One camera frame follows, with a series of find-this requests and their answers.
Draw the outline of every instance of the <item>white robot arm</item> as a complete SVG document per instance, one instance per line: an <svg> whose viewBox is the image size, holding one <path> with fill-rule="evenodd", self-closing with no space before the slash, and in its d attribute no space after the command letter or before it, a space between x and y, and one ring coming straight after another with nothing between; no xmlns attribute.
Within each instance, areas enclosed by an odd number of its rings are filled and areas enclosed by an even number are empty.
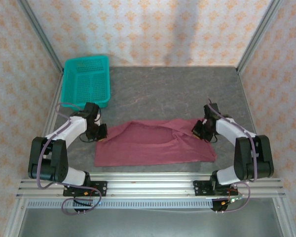
<svg viewBox="0 0 296 237"><path fill-rule="evenodd" d="M36 137L32 141L28 174L37 177L38 160L42 148L46 145L40 166L40 179L69 185L88 186L89 174L68 166L67 148L81 134L85 133L90 141L99 141L107 136L106 124L100 122L99 106L86 103L84 110L74 112L68 122L46 137Z"/></svg>
<svg viewBox="0 0 296 237"><path fill-rule="evenodd" d="M193 134L207 142L210 142L214 135L220 134L235 147L234 164L226 169L214 171L216 185L230 185L251 178L273 175L274 167L268 137L249 132L234 119L228 116L225 118L219 113L216 103L205 105L204 111L205 119L196 123Z"/></svg>

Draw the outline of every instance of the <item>wall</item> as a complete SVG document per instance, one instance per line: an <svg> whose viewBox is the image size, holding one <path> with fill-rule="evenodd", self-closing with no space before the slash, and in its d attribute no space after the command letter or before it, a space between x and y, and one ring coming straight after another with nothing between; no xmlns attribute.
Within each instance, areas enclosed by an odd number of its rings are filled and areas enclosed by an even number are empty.
<svg viewBox="0 0 296 237"><path fill-rule="evenodd" d="M0 0L0 236L58 77L16 0Z"/></svg>
<svg viewBox="0 0 296 237"><path fill-rule="evenodd" d="M236 66L271 0L30 0L62 63Z"/></svg>
<svg viewBox="0 0 296 237"><path fill-rule="evenodd" d="M257 131L269 136L296 221L296 0L284 0L242 74Z"/></svg>

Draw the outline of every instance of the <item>gray table surface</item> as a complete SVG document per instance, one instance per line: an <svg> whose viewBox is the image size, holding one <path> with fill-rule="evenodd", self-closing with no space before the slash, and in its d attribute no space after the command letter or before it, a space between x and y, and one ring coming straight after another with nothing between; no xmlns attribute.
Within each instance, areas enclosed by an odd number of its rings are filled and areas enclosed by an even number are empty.
<svg viewBox="0 0 296 237"><path fill-rule="evenodd" d="M102 109L108 127L133 119L192 119L204 116L209 96L223 114L253 131L243 88L232 67L112 67L111 100ZM61 108L70 115L72 110ZM55 128L65 122L58 116ZM165 165L94 167L96 144L76 139L68 147L69 165L88 172L212 172L233 164L234 147L219 136L213 144L214 163L190 162Z"/></svg>

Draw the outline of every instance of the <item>teal plastic basket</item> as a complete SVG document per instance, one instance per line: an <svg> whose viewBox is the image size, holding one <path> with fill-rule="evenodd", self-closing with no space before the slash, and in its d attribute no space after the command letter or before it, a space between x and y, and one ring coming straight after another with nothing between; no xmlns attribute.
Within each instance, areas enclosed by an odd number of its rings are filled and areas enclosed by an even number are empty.
<svg viewBox="0 0 296 237"><path fill-rule="evenodd" d="M69 59L65 62L61 102L84 108L93 102L104 108L111 98L110 67L107 56L91 56Z"/></svg>

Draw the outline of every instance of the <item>red towel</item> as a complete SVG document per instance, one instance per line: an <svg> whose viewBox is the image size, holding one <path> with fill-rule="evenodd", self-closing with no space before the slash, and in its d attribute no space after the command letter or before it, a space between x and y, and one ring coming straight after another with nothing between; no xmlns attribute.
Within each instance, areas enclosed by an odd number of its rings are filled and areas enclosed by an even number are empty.
<svg viewBox="0 0 296 237"><path fill-rule="evenodd" d="M97 143L95 166L214 162L211 144L193 136L197 119L134 120L108 129Z"/></svg>

